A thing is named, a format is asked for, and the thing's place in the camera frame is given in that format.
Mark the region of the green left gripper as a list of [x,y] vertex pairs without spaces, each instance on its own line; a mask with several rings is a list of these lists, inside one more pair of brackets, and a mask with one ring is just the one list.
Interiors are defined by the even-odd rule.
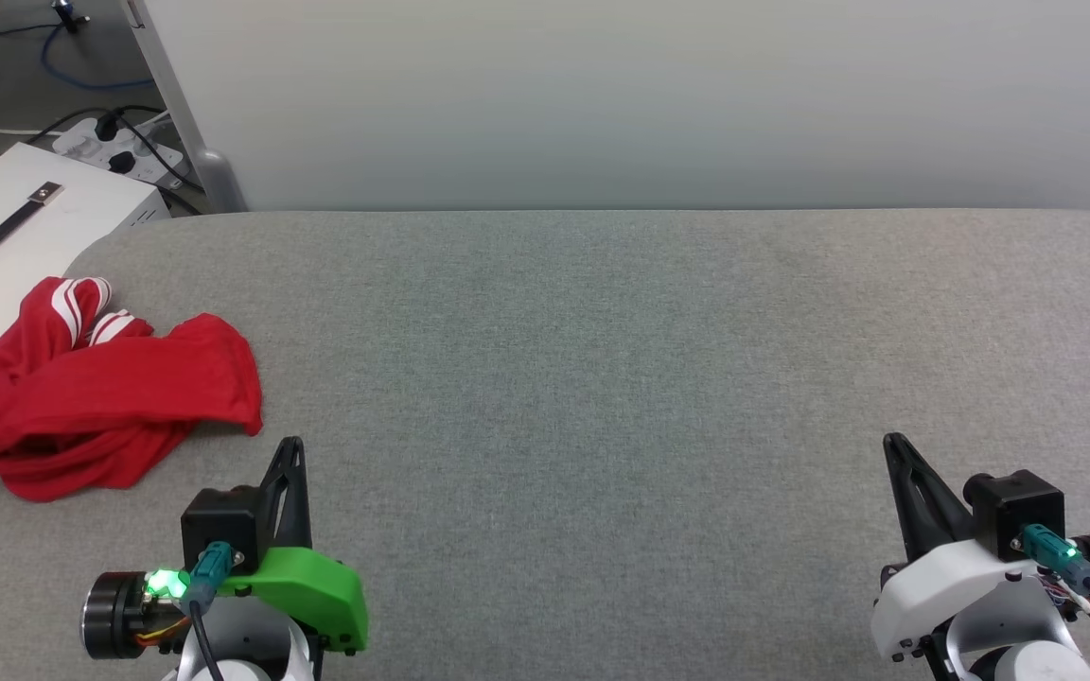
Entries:
[[255,573],[233,574],[218,598],[256,598],[327,637],[327,649],[367,650],[370,616],[360,576],[349,566],[312,550],[306,449],[284,437],[261,482],[259,535],[271,548]]

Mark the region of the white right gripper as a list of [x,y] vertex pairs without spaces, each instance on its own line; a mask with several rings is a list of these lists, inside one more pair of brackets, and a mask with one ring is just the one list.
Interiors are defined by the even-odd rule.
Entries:
[[911,654],[942,625],[941,659],[952,664],[974,652],[1055,641],[1057,609],[1034,562],[1000,561],[970,540],[972,513],[901,431],[884,435],[883,452],[905,559],[912,564],[888,577],[872,609],[879,655]]

